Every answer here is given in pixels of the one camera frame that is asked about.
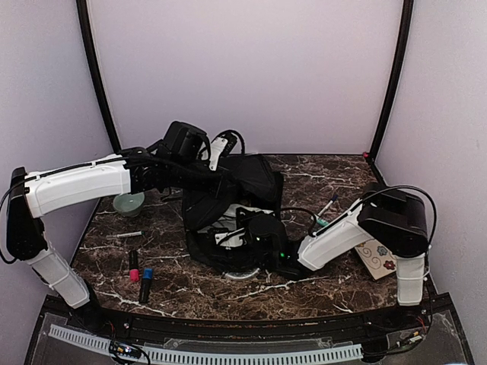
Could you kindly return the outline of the black backpack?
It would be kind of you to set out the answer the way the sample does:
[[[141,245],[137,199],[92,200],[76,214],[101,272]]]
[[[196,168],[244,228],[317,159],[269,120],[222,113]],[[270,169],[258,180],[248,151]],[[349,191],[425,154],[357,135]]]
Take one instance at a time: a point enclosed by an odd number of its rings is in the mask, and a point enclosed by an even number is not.
[[[237,208],[264,211],[281,220],[284,177],[274,171],[261,154],[231,155],[222,158],[219,166],[227,173],[223,192],[218,195],[183,192],[182,216],[187,250],[192,259],[220,272],[243,273],[260,268],[249,246],[245,243],[233,249],[217,246],[215,234],[242,228],[237,222]],[[307,269],[300,265],[301,276],[287,279],[298,280],[307,276]]]

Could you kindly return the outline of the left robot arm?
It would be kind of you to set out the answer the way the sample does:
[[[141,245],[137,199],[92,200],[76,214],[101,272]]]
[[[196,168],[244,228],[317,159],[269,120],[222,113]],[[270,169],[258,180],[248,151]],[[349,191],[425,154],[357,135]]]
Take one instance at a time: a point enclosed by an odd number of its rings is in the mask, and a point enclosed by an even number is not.
[[[200,128],[172,122],[165,136],[147,148],[126,148],[106,157],[54,170],[13,171],[1,200],[6,210],[6,237],[1,259],[7,265],[23,262],[37,273],[92,332],[107,326],[107,314],[95,296],[57,250],[47,230],[67,212],[64,224],[74,222],[79,208],[105,197],[179,188],[218,194],[224,174],[218,162],[228,138],[209,138]]]

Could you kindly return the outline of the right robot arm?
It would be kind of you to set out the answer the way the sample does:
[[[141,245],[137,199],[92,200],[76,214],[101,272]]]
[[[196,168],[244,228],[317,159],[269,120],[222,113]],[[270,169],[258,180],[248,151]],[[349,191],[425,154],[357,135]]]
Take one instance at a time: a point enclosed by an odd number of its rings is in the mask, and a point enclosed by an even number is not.
[[[317,231],[293,241],[279,218],[260,213],[244,224],[243,241],[255,262],[291,280],[301,280],[361,243],[376,240],[396,257],[397,303],[389,324],[406,329],[418,316],[425,266],[436,226],[427,224],[433,198],[416,186],[371,183],[350,208]]]

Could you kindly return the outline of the small white marker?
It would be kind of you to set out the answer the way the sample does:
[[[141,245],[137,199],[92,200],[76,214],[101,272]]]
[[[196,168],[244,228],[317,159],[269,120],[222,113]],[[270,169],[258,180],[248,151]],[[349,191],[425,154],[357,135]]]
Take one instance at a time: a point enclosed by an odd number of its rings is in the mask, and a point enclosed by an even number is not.
[[[338,195],[334,194],[333,197],[327,202],[327,204],[319,211],[317,216],[320,217],[323,213],[325,213],[328,209],[330,209],[330,207],[337,200],[337,198],[338,198]]]

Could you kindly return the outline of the pale green ceramic bowl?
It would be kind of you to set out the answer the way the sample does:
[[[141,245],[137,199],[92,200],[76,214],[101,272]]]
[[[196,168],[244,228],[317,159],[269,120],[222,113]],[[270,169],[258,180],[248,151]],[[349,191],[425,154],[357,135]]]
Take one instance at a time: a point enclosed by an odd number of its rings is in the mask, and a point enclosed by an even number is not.
[[[113,208],[123,217],[136,217],[140,214],[145,202],[143,192],[136,194],[122,194],[113,199]]]

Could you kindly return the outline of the green tip white pen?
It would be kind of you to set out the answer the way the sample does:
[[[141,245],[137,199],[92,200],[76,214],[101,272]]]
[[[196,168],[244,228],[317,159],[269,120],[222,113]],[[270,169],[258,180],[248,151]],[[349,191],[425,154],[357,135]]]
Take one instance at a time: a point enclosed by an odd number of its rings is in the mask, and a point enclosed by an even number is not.
[[[122,238],[130,238],[130,237],[138,237],[138,236],[144,236],[143,231],[136,231],[136,232],[129,232],[129,233],[118,233],[118,234],[113,234],[113,235],[107,235],[106,238],[108,240],[118,240]]]

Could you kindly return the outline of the floral ceramic tile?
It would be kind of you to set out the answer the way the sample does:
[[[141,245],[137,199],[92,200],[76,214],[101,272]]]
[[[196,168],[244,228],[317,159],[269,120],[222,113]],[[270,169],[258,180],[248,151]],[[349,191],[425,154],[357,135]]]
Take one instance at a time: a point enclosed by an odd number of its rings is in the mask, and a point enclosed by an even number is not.
[[[370,276],[378,281],[396,272],[396,257],[377,241],[367,241],[355,247]]]

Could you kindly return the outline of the pink cap black marker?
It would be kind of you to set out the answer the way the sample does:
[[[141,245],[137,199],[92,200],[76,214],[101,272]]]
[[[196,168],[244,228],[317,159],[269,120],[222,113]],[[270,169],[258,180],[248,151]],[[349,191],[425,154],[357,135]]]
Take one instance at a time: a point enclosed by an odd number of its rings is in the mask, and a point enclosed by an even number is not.
[[[132,282],[139,281],[138,253],[136,250],[129,251],[129,278]]]

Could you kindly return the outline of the blue cap black marker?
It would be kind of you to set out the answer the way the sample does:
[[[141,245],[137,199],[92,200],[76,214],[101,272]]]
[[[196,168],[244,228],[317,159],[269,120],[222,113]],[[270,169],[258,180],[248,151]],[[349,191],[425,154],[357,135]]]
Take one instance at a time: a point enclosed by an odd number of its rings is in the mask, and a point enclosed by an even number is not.
[[[151,291],[152,278],[153,278],[153,269],[145,268],[142,274],[139,297],[138,297],[138,302],[141,304],[148,303],[148,299]]]

